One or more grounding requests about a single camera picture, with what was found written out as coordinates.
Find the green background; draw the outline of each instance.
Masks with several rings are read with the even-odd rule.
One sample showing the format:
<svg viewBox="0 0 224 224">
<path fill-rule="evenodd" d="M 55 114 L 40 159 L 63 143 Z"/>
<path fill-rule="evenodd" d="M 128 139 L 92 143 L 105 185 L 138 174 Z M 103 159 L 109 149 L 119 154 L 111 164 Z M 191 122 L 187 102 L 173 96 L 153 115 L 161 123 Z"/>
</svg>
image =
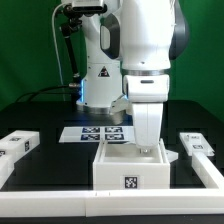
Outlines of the green background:
<svg viewBox="0 0 224 224">
<path fill-rule="evenodd" d="M 0 0 L 0 110 L 20 95 L 60 85 L 51 15 L 58 0 Z M 200 103 L 224 121 L 224 1 L 180 0 L 190 27 L 190 42 L 170 71 L 169 99 Z M 65 21 L 58 18 L 56 27 Z M 82 33 L 72 36 L 78 67 L 85 74 Z M 57 39 L 64 82 L 72 72 L 64 40 Z M 40 96 L 36 100 L 63 100 Z"/>
</svg>

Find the cable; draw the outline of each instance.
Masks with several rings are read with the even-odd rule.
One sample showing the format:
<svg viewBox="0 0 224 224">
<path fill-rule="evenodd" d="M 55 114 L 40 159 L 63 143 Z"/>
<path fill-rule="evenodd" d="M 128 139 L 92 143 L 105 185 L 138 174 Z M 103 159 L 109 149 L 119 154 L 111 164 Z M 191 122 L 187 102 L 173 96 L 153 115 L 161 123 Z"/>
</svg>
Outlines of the cable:
<svg viewBox="0 0 224 224">
<path fill-rule="evenodd" d="M 55 47 L 55 52 L 56 52 L 56 57 L 57 57 L 57 63 L 58 63 L 58 69 L 59 69 L 59 77 L 60 77 L 60 82 L 61 85 L 64 85 L 64 81 L 63 81 L 63 75 L 62 75 L 62 69 L 61 69 L 61 61 L 60 61 L 60 57 L 59 57 L 59 52 L 58 52 L 58 44 L 57 44 L 57 38 L 56 38 L 56 32 L 55 32 L 55 23 L 54 23 L 54 19 L 55 19 L 55 15 L 58 11 L 58 9 L 64 5 L 68 5 L 68 3 L 62 3 L 60 5 L 58 5 L 55 9 L 54 12 L 52 14 L 52 18 L 51 18 L 51 25 L 52 25 L 52 32 L 53 32 L 53 39 L 54 39 L 54 47 Z"/>
<path fill-rule="evenodd" d="M 35 93 L 33 93 L 28 99 L 27 99 L 27 102 L 30 102 L 32 101 L 32 99 L 34 97 L 36 97 L 37 95 L 43 93 L 43 92 L 46 92 L 46 91 L 49 91 L 49 90 L 55 90 L 55 89 L 65 89 L 65 88 L 69 88 L 68 85 L 61 85 L 61 86 L 52 86 L 52 87 L 48 87 L 48 88 L 44 88 L 44 89 L 41 89 Z"/>
<path fill-rule="evenodd" d="M 28 96 L 28 95 L 33 95 L 35 94 L 35 92 L 30 92 L 30 93 L 25 93 L 23 95 L 21 95 L 20 97 L 18 97 L 16 100 L 15 100 L 15 103 L 18 103 L 23 97 L 25 96 Z M 45 92 L 42 92 L 42 93 L 39 93 L 39 94 L 46 94 L 46 95 L 62 95 L 62 94 L 66 94 L 66 95 L 71 95 L 72 92 L 64 92 L 64 93 L 45 93 Z"/>
</svg>

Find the warning label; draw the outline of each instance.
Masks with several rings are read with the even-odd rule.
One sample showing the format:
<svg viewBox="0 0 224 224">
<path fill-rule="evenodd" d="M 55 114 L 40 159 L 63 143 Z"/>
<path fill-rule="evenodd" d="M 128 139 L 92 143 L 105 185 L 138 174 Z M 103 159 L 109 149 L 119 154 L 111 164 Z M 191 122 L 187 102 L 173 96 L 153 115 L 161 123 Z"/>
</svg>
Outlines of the warning label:
<svg viewBox="0 0 224 224">
<path fill-rule="evenodd" d="M 98 75 L 98 77 L 110 77 L 106 67 L 104 66 L 100 72 L 100 74 Z"/>
</svg>

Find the white box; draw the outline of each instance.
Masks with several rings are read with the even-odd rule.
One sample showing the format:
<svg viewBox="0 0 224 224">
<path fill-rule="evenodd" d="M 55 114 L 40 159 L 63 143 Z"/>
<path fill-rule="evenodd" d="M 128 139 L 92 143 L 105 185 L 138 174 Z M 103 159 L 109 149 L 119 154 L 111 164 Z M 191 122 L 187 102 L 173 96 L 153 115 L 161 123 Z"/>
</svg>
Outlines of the white box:
<svg viewBox="0 0 224 224">
<path fill-rule="evenodd" d="M 15 131 L 0 140 L 0 154 L 12 155 L 15 163 L 39 144 L 39 132 Z"/>
<path fill-rule="evenodd" d="M 94 190 L 167 189 L 170 163 L 163 141 L 149 153 L 135 144 L 107 144 L 101 141 L 93 163 Z"/>
<path fill-rule="evenodd" d="M 12 155 L 0 155 L 0 189 L 14 170 Z"/>
</svg>

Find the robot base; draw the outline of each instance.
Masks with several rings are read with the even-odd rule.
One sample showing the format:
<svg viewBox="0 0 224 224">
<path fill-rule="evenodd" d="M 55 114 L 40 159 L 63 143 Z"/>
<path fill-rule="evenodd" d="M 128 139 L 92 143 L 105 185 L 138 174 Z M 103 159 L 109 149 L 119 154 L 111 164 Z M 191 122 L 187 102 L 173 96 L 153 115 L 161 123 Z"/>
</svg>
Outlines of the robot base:
<svg viewBox="0 0 224 224">
<path fill-rule="evenodd" d="M 94 190 L 168 189 L 170 163 L 160 140 L 158 147 L 141 153 L 135 144 L 101 141 L 93 163 Z"/>
<path fill-rule="evenodd" d="M 82 103 L 81 101 L 76 102 L 77 110 L 88 112 L 92 114 L 109 114 L 110 107 L 90 107 Z"/>
</svg>

